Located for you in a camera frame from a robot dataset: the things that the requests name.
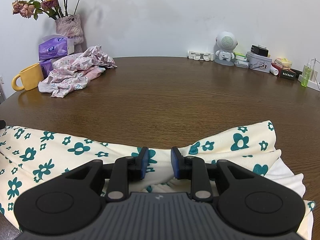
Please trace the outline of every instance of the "yellow mug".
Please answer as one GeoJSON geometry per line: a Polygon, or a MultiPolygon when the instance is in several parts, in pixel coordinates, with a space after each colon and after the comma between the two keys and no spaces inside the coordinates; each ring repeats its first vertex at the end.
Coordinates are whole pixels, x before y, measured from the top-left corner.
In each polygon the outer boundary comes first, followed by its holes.
{"type": "Polygon", "coordinates": [[[40,67],[40,63],[36,63],[27,67],[19,72],[11,82],[11,86],[16,91],[31,90],[36,88],[40,81],[43,81],[43,73],[40,67]],[[21,78],[22,87],[17,86],[17,79],[21,78]]]}

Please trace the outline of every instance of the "white cable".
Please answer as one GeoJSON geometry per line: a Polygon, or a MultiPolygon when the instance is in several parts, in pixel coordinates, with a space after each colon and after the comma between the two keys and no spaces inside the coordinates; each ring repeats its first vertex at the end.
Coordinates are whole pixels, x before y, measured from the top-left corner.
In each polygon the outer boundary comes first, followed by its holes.
{"type": "Polygon", "coordinates": [[[319,91],[320,91],[319,83],[318,83],[318,81],[317,81],[316,74],[314,73],[314,72],[315,72],[315,65],[316,65],[316,62],[318,62],[318,63],[320,63],[320,62],[319,62],[319,61],[317,61],[317,60],[316,60],[316,58],[315,58],[315,59],[312,59],[311,61],[313,61],[313,60],[314,60],[314,63],[313,63],[313,74],[315,75],[316,83],[317,83],[318,89],[319,89],[319,91]]]}

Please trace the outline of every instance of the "bottle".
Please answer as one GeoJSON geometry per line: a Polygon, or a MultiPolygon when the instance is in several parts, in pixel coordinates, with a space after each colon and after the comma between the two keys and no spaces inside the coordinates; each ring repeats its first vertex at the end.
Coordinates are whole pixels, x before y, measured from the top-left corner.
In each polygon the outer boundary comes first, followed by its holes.
{"type": "Polygon", "coordinates": [[[308,85],[308,81],[310,78],[310,74],[311,74],[311,59],[309,59],[307,65],[304,65],[303,67],[303,72],[302,72],[302,80],[301,80],[301,85],[303,87],[307,87],[308,85]]]}

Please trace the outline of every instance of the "cloth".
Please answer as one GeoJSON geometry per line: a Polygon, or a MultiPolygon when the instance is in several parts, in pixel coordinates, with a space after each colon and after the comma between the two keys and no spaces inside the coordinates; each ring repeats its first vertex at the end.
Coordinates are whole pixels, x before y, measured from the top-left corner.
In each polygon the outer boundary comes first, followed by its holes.
{"type": "MultiPolygon", "coordinates": [[[[276,134],[270,121],[235,127],[220,134],[201,139],[180,148],[183,156],[196,155],[206,163],[227,159],[257,174],[266,176],[295,190],[301,197],[305,192],[303,175],[294,175],[279,158],[275,150],[276,134]]],[[[0,130],[0,212],[16,227],[13,214],[14,202],[22,192],[74,169],[93,159],[114,163],[123,156],[137,156],[141,147],[97,142],[50,131],[7,126],[0,130]]],[[[102,190],[106,192],[108,181],[102,190]]],[[[218,194],[215,183],[212,190],[218,194]]],[[[170,149],[149,149],[145,179],[129,184],[129,191],[180,192],[190,191],[189,180],[173,179],[170,149]]],[[[311,239],[313,201],[305,202],[306,218],[299,233],[311,239]]]]}
{"type": "Polygon", "coordinates": [[[92,46],[83,53],[65,56],[53,63],[49,76],[39,82],[41,93],[63,98],[73,90],[85,88],[88,83],[101,75],[106,68],[117,67],[113,58],[101,50],[101,45],[92,46]]]}

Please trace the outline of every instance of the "vase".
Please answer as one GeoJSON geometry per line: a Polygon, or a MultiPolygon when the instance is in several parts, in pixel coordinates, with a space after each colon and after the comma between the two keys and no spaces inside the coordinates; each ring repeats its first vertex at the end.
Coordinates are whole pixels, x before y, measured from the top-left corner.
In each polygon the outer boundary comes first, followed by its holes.
{"type": "Polygon", "coordinates": [[[56,19],[56,32],[75,40],[75,53],[83,52],[81,47],[83,31],[79,14],[56,19]]]}

